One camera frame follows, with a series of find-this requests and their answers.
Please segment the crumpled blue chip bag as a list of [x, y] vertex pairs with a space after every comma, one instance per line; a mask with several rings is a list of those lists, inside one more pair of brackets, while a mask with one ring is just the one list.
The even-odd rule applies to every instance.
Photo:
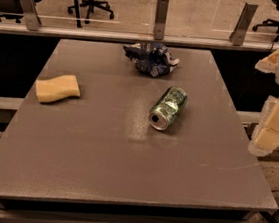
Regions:
[[173, 58], [169, 48], [161, 43], [125, 44], [123, 49], [137, 70], [153, 78], [170, 74], [180, 61]]

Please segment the green soda can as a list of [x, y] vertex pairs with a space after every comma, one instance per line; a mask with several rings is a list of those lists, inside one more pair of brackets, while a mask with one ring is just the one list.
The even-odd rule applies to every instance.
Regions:
[[166, 130], [187, 103], [188, 95], [179, 87], [172, 86], [153, 105], [149, 112], [149, 122], [158, 131]]

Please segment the yellow sponge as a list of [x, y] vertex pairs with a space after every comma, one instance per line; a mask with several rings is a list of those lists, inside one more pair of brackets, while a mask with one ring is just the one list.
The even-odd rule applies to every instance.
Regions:
[[35, 82], [37, 100], [43, 103], [55, 102], [68, 97], [80, 97], [80, 89], [74, 75], [64, 75]]

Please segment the right metal bracket post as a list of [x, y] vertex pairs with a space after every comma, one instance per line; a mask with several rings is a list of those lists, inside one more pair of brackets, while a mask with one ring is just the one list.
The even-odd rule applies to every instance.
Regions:
[[239, 20], [237, 20], [236, 27], [231, 33], [229, 40], [233, 46], [241, 46], [246, 38], [247, 30], [249, 29], [250, 23], [257, 11], [257, 4], [245, 3], [243, 11], [240, 14]]

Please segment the metal rail barrier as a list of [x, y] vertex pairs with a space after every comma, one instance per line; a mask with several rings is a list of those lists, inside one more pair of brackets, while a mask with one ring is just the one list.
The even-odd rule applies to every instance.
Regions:
[[[135, 34], [109, 30], [91, 30], [88, 28], [65, 28], [56, 26], [41, 26], [38, 30], [29, 31], [25, 25], [3, 23], [0, 22], [0, 33], [11, 35], [29, 35], [40, 37], [55, 37], [64, 39], [82, 39], [99, 42], [117, 42], [117, 43], [138, 43], [138, 42], [152, 42], [154, 37], [152, 34]], [[214, 38], [188, 38], [188, 37], [173, 37], [166, 35], [162, 43], [170, 47], [178, 48], [196, 48], [196, 49], [222, 49], [231, 51], [258, 51], [258, 52], [272, 52], [279, 49], [279, 43], [267, 42], [250, 42], [245, 41], [243, 45], [236, 46], [231, 43], [229, 39], [214, 39]]]

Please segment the black office chair left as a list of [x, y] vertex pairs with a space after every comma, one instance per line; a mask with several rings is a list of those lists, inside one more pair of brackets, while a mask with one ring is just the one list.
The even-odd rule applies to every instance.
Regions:
[[89, 23], [90, 20], [90, 14], [92, 14], [96, 8], [100, 8], [103, 11], [106, 11], [109, 13], [109, 19], [114, 19], [114, 11], [110, 8], [110, 5], [108, 1], [102, 1], [102, 0], [82, 0], [81, 3], [79, 3], [80, 7], [87, 7], [88, 11], [86, 13], [86, 19], [84, 20], [86, 24]]

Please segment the metal bracket post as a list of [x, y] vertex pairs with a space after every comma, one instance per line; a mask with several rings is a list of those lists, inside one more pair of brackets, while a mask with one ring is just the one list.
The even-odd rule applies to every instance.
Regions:
[[24, 20], [26, 23], [26, 28], [29, 31], [37, 31], [41, 26], [40, 19], [36, 12], [35, 2], [34, 0], [19, 0], [21, 4], [21, 8], [24, 13]]
[[153, 33], [155, 40], [164, 39], [168, 7], [169, 7], [169, 0], [157, 0], [154, 33]]
[[231, 33], [229, 40], [233, 46], [241, 46], [246, 38], [247, 30], [249, 29], [250, 23], [257, 11], [257, 4], [245, 3], [243, 11], [240, 14], [239, 20], [237, 20], [236, 27]]

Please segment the left metal bracket post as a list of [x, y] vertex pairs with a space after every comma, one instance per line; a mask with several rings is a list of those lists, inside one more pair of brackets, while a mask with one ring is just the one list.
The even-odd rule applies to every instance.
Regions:
[[24, 13], [24, 20], [26, 23], [26, 28], [29, 31], [37, 31], [41, 26], [40, 19], [36, 12], [35, 2], [34, 0], [19, 0], [21, 4], [21, 8]]

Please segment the middle metal bracket post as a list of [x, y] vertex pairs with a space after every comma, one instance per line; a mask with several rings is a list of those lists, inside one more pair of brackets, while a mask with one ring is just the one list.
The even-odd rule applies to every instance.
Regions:
[[153, 33], [155, 40], [164, 39], [168, 7], [169, 7], [169, 0], [157, 0], [154, 33]]

